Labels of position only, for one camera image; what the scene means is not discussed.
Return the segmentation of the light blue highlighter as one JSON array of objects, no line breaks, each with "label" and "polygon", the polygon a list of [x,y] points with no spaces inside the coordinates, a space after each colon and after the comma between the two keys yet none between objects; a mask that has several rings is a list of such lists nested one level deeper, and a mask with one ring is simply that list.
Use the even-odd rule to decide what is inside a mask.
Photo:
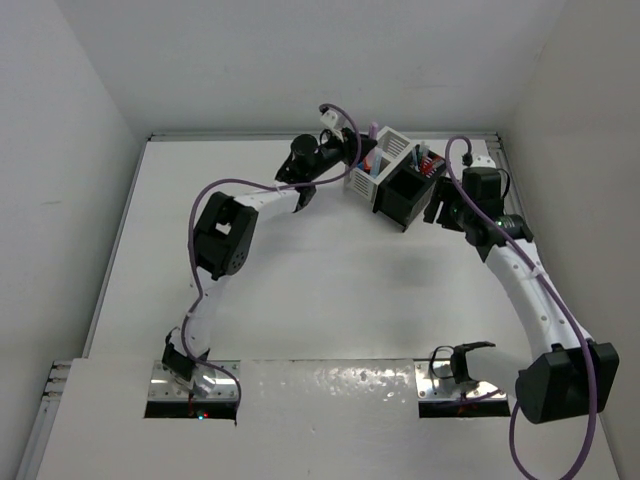
[{"label": "light blue highlighter", "polygon": [[382,152],[380,150],[376,150],[373,161],[374,161],[374,165],[370,170],[370,175],[373,178],[376,178],[380,173],[380,168],[382,163]]}]

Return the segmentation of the blue gel pen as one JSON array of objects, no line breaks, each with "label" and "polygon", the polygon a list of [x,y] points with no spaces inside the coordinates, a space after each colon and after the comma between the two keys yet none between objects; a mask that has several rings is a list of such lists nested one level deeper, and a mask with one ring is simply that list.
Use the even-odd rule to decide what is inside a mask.
[{"label": "blue gel pen", "polygon": [[422,156],[421,156],[421,148],[419,145],[416,145],[413,149],[412,149],[412,167],[414,168],[414,170],[416,172],[420,171],[421,168],[421,160],[422,160]]}]

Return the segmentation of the lilac highlighter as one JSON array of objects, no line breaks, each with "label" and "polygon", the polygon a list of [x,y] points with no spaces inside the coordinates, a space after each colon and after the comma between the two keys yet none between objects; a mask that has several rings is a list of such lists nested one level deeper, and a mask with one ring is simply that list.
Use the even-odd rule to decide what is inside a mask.
[{"label": "lilac highlighter", "polygon": [[369,129],[368,129],[368,136],[371,140],[376,141],[377,137],[378,137],[378,132],[379,132],[379,125],[377,122],[372,122],[369,125]]}]

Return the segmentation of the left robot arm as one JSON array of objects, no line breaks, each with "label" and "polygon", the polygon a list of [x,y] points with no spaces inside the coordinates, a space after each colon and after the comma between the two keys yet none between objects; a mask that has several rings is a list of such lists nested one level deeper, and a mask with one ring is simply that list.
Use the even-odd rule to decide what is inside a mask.
[{"label": "left robot arm", "polygon": [[193,284],[197,291],[180,326],[166,337],[162,365],[190,394],[205,398],[221,379],[239,386],[238,375],[208,360],[211,317],[207,311],[214,295],[226,285],[248,259],[256,226],[283,214],[304,209],[314,197],[319,179],[339,163],[348,168],[361,163],[377,146],[378,127],[361,135],[348,128],[325,129],[318,138],[301,134],[275,174],[274,184],[240,196],[217,188],[220,180],[201,191],[189,217],[187,249]]}]

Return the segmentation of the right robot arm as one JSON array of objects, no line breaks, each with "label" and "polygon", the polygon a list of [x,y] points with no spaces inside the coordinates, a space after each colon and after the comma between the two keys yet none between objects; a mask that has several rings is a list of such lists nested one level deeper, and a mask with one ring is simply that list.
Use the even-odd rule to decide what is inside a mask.
[{"label": "right robot arm", "polygon": [[620,363],[609,343],[598,343],[552,298],[526,221],[504,210],[502,178],[491,167],[471,167],[456,187],[440,177],[424,211],[427,223],[462,232],[499,280],[525,330],[532,361],[521,363],[490,341],[457,345],[450,370],[456,383],[488,381],[519,402],[533,424],[602,412]]}]

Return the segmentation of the white slotted container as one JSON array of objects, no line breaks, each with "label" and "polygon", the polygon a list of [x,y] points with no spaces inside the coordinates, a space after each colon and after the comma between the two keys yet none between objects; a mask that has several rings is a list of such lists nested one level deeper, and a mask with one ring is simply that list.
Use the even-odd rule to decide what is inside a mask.
[{"label": "white slotted container", "polygon": [[401,161],[410,153],[413,143],[400,132],[385,126],[377,132],[377,145],[345,180],[345,187],[370,204],[376,192]]}]

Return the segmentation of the black slotted container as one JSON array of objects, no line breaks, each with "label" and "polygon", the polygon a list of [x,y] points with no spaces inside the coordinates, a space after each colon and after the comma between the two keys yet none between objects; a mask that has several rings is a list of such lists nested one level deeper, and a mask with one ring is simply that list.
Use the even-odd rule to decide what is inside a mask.
[{"label": "black slotted container", "polygon": [[[412,167],[412,149],[415,146],[401,161],[400,166],[382,181],[372,207],[374,214],[382,214],[394,222],[402,232],[405,232],[426,208],[435,182],[446,172],[445,164],[431,176],[416,172]],[[438,157],[443,158],[429,147],[427,158]]]}]

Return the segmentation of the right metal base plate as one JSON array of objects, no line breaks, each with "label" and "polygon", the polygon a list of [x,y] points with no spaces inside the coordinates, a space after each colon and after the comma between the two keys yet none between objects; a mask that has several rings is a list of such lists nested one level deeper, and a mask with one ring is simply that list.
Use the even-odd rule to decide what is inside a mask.
[{"label": "right metal base plate", "polygon": [[414,361],[417,397],[420,402],[478,402],[506,400],[507,395],[486,381],[457,383],[447,359]]}]

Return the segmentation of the metal base plate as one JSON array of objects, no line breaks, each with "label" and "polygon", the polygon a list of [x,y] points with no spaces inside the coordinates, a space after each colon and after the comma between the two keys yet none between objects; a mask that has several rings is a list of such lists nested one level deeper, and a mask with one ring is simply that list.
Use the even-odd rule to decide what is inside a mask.
[{"label": "metal base plate", "polygon": [[507,395],[486,381],[457,383],[447,359],[414,361],[417,397],[420,402],[478,402],[506,400]]},{"label": "metal base plate", "polygon": [[147,392],[148,401],[236,402],[238,386],[228,375],[216,369],[198,365],[190,381],[179,379],[160,360],[154,362]]}]

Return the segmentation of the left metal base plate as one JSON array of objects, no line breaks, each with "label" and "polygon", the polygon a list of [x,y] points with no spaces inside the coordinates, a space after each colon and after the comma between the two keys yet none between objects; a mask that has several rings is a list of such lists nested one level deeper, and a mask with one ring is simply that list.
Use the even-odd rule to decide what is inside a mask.
[{"label": "left metal base plate", "polygon": [[154,362],[147,392],[148,401],[236,402],[238,386],[228,375],[216,369],[198,365],[190,381],[179,379],[160,360]]}]

